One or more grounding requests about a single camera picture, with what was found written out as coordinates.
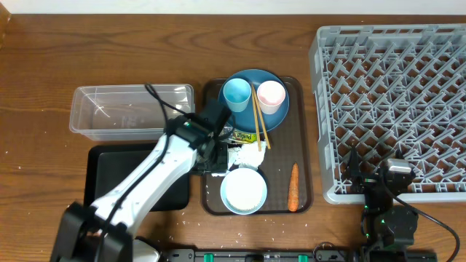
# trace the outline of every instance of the black tray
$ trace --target black tray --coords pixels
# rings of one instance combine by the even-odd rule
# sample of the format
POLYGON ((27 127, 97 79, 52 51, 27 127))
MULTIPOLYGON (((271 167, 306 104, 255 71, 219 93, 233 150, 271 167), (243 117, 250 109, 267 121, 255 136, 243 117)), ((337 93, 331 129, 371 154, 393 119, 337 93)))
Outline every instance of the black tray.
MULTIPOLYGON (((272 150, 266 151, 264 162, 259 166, 268 194, 264 205, 255 214, 292 213, 288 211, 288 187, 294 162, 299 166, 299 208, 295 213, 307 211, 313 200, 302 88, 293 77, 280 79, 290 96, 290 108, 285 120, 268 133, 272 150)), ((205 85, 204 105, 208 98, 218 98, 218 92, 225 81, 226 79, 214 79, 205 85)), ((212 215, 234 215, 220 198, 223 179, 212 175, 202 176, 202 206, 212 215)))
MULTIPOLYGON (((84 205, 118 186, 154 149, 154 143, 95 146, 87 159, 84 205)), ((181 210, 189 203, 189 174, 181 176, 151 211, 181 210)))

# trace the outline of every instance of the dish rack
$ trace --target dish rack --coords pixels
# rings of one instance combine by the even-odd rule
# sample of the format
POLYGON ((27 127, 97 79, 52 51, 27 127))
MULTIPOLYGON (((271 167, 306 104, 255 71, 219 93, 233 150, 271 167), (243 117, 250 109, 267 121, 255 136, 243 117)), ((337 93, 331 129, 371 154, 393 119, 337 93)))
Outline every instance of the dish rack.
POLYGON ((309 51, 323 194, 364 203, 341 175, 401 150, 416 173, 400 198, 466 200, 466 25, 327 26, 309 51))

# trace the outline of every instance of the cup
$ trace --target cup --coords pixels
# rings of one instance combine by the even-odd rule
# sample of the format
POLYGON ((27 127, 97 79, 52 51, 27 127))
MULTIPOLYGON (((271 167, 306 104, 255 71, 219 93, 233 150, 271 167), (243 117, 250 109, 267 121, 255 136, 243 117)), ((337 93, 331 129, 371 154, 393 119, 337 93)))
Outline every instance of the cup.
POLYGON ((220 198, 233 213, 249 215, 265 203, 267 185, 256 171, 238 168, 225 176, 220 186, 220 198))
POLYGON ((244 79, 231 79, 224 85, 224 97, 226 104, 233 112, 241 112, 249 103, 251 89, 244 79))
POLYGON ((285 97, 285 88, 276 81, 265 81, 257 89, 259 107, 264 114, 275 114, 285 97))

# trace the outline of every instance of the carrot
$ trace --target carrot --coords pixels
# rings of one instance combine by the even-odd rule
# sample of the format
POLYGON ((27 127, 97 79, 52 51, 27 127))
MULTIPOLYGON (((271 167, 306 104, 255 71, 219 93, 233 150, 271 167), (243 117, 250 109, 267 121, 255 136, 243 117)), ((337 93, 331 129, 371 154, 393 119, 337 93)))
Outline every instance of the carrot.
POLYGON ((290 189, 288 191, 288 210, 296 212, 299 204, 299 169, 298 163, 294 163, 291 170, 290 189))

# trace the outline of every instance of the light blue cup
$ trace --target light blue cup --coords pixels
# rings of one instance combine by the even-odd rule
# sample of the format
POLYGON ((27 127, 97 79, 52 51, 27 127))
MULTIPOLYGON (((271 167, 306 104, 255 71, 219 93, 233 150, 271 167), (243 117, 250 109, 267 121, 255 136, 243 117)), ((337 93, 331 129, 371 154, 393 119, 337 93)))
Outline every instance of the light blue cup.
POLYGON ((228 208, 228 210, 232 211, 233 213, 238 214, 238 215, 250 215, 254 213, 255 211, 259 210, 262 207, 262 205, 264 205, 265 200, 267 198, 267 185, 265 183, 264 178, 262 178, 262 176, 256 171, 249 169, 249 168, 238 168, 236 170, 231 171, 228 175, 226 175, 224 180, 221 182, 220 198, 221 198, 221 201, 224 203, 225 207, 228 208), (257 178, 256 179, 257 184, 255 184, 254 186, 257 188, 257 190, 262 191, 262 197, 261 197, 261 201, 259 202, 259 204, 256 207, 254 207, 252 210, 238 210, 235 207, 233 207, 228 202, 228 199, 226 198, 226 185, 228 184, 229 179, 232 179, 233 175, 236 172, 247 173, 248 176, 257 178))
POLYGON ((232 79, 224 86, 224 96, 228 107, 233 112, 242 112, 248 106, 251 90, 244 79, 232 79))

